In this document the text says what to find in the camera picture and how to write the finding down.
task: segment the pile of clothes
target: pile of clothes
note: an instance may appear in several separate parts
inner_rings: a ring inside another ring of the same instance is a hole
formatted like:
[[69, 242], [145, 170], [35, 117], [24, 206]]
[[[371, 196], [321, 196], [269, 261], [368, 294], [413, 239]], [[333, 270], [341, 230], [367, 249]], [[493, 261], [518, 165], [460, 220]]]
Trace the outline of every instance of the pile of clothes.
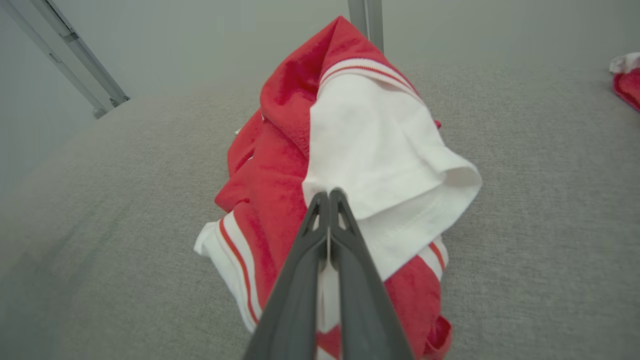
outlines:
[[[228, 214], [206, 224], [195, 244], [249, 331], [313, 196], [338, 187], [415, 357], [445, 356], [452, 326], [440, 314], [449, 262], [440, 234], [481, 178], [445, 146], [439, 127], [409, 80], [343, 17], [278, 66], [228, 151], [230, 179], [215, 198]], [[319, 274], [317, 359], [340, 358], [337, 290], [335, 271]]]

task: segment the red cloth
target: red cloth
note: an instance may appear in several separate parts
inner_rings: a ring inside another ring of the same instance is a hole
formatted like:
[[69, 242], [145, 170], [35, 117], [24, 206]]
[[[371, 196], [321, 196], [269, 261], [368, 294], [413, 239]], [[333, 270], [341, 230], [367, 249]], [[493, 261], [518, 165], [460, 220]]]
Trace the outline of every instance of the red cloth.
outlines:
[[629, 105], [640, 111], [640, 68], [613, 77], [613, 90]]
[[[260, 109], [229, 149], [230, 179], [215, 201], [225, 211], [233, 211], [250, 249], [254, 274], [222, 221], [220, 230], [242, 264], [247, 291], [249, 278], [255, 276], [260, 309], [307, 211], [301, 184], [308, 167], [309, 108], [316, 101], [324, 72], [352, 58], [374, 60], [400, 74], [356, 28], [338, 17], [278, 66], [262, 88]], [[385, 287], [415, 356], [442, 359], [451, 343], [451, 325], [440, 315], [440, 282], [434, 272], [416, 256], [387, 279]], [[254, 310], [251, 297], [244, 306], [257, 322], [261, 312]], [[317, 335], [318, 346], [336, 359], [339, 334], [335, 327]]]

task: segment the striped trim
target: striped trim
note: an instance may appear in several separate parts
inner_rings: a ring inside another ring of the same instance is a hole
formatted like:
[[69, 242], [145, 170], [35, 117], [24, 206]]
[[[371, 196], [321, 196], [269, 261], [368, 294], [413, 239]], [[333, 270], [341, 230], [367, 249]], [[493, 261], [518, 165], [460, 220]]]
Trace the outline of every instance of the striped trim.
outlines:
[[234, 242], [231, 241], [231, 239], [229, 238], [229, 235], [227, 234], [227, 230], [225, 229], [225, 219], [222, 218], [220, 219], [220, 222], [218, 222], [220, 225], [220, 233], [222, 233], [222, 237], [225, 239], [227, 246], [229, 246], [229, 248], [231, 249], [231, 252], [233, 252], [233, 254], [236, 257], [236, 260], [238, 260], [238, 262], [240, 263], [240, 267], [242, 268], [242, 273], [243, 273], [243, 279], [244, 279], [244, 290], [247, 292], [247, 308], [249, 309], [249, 313], [251, 314], [251, 318], [253, 319], [253, 321], [255, 323], [258, 323], [258, 318], [255, 316], [255, 311], [253, 311], [253, 306], [251, 304], [251, 286], [249, 286], [249, 272], [246, 269], [246, 264], [244, 263], [242, 257], [240, 256], [240, 252], [238, 251], [237, 247], [234, 245]]
[[412, 95], [412, 97], [420, 101], [421, 104], [424, 104], [418, 95], [418, 91], [416, 91], [413, 85], [407, 81], [404, 76], [382, 63], [363, 58], [343, 60], [327, 69], [320, 78], [318, 96], [326, 82], [343, 74], [363, 75], [368, 78], [373, 78], [378, 81], [394, 85]]
[[247, 307], [253, 321], [257, 323], [258, 319], [262, 316], [262, 308], [258, 302], [258, 290], [255, 285], [255, 263], [253, 262], [251, 248], [249, 248], [249, 243], [246, 241], [242, 230], [240, 230], [236, 222], [233, 211], [220, 220], [220, 228], [225, 242], [230, 248], [231, 245], [235, 245], [237, 250], [235, 252], [232, 250], [235, 257], [234, 260], [236, 260], [243, 269], [241, 279], [243, 281], [243, 288], [246, 289], [245, 298], [247, 299]]
[[238, 227], [234, 212], [204, 226], [194, 250], [211, 258], [236, 299], [244, 324], [250, 332], [262, 316], [255, 285], [255, 265], [249, 244]]
[[418, 256], [433, 271], [438, 281], [441, 281], [444, 269], [449, 264], [449, 253], [447, 252], [447, 247], [442, 243], [442, 237], [436, 237], [429, 246], [418, 253]]
[[325, 351], [320, 346], [316, 348], [316, 360], [335, 360], [335, 357], [331, 356], [327, 351]]

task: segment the gray wall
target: gray wall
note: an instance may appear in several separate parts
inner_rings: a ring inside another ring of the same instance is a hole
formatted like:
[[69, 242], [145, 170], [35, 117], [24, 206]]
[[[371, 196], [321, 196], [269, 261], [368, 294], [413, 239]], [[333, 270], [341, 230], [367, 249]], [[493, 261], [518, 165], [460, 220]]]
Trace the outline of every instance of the gray wall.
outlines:
[[639, 0], [383, 0], [385, 50], [413, 63], [608, 69], [640, 51]]
[[132, 98], [264, 82], [347, 0], [55, 0]]
[[0, 8], [0, 198], [94, 119], [93, 107]]

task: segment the gray fabric surface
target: gray fabric surface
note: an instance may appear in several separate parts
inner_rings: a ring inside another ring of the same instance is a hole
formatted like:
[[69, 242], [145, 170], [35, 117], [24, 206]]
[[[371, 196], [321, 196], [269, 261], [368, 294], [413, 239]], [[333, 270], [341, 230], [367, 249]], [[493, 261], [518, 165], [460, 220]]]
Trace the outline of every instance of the gray fabric surface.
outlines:
[[[640, 353], [640, 113], [605, 71], [404, 70], [484, 186], [444, 234], [449, 359]], [[238, 359], [195, 238], [258, 88], [134, 99], [0, 206], [1, 359]]]

